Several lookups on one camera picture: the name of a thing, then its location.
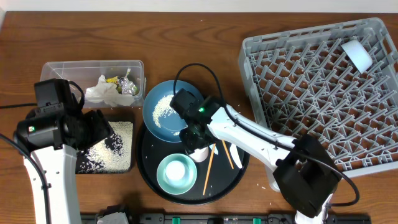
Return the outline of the pink cup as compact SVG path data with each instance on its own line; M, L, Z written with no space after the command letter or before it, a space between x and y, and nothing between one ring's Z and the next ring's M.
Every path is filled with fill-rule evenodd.
M209 147L204 147L201 149L196 149L194 150L193 153L189 154L188 156L196 163L203 162L207 157L209 153Z

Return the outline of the dark blue plate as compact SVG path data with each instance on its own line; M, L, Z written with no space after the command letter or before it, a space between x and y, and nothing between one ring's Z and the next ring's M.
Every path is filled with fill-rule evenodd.
M186 122L170 107L174 96L174 81L162 82L147 94L143 106L143 118L147 129L165 142L181 142L180 131Z

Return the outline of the pile of white rice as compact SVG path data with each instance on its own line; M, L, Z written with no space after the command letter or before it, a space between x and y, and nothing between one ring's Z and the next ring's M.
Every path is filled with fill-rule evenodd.
M172 136L178 136L179 132L175 128L168 128L165 124L166 119L175 114L170 107L172 97L172 94L165 95L157 102L152 122L156 129L164 129L171 132ZM114 133L78 156L79 174L123 173L129 170L134 124L130 121L111 121L109 124Z

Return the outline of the white tissue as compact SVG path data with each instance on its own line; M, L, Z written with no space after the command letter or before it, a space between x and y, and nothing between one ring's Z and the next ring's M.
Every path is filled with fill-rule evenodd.
M104 75L101 75L96 86L87 88L85 99L93 103L103 102L111 107L129 106L135 102L135 95L119 94L116 85L106 83L106 79Z

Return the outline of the yellow snack wrapper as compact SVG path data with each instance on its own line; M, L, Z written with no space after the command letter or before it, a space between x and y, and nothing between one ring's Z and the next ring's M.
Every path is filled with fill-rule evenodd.
M116 85L116 90L118 91L119 94L121 94L122 93L122 89L121 89L121 86L119 84L119 80L120 80L120 78L118 76L113 77L113 78L107 78L106 79L106 83L115 84Z

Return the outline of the silver foil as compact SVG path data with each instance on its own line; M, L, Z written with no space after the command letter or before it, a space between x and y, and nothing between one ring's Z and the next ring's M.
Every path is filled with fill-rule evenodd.
M127 69L125 76L119 78L119 92L122 95L136 95L137 94L137 86L134 84L133 81L128 79L128 75L130 74L131 69Z

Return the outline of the light blue small plate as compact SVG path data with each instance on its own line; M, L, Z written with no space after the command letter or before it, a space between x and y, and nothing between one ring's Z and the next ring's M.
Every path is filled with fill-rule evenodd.
M364 73L372 64L372 58L358 40L351 40L341 45L359 73Z

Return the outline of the white cup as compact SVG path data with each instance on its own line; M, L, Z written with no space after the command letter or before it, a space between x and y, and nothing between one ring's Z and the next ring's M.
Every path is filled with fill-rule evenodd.
M185 180L185 164L181 161L171 161L165 168L165 176L171 184L178 185Z

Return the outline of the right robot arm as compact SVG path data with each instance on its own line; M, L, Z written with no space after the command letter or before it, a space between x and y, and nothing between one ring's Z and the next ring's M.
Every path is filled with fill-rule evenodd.
M200 100L179 90L170 106L186 122L179 136L188 152L224 140L259 159L269 184L296 209L296 223L325 223L329 201L341 180L337 166L313 136L296 139L245 118L222 99Z

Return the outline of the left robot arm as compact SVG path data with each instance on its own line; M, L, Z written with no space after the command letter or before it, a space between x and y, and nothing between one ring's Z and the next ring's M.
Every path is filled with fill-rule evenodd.
M110 137L100 110L83 113L75 82L50 79L34 85L37 107L17 124L14 140L24 153L37 223L81 223L76 189L78 151Z

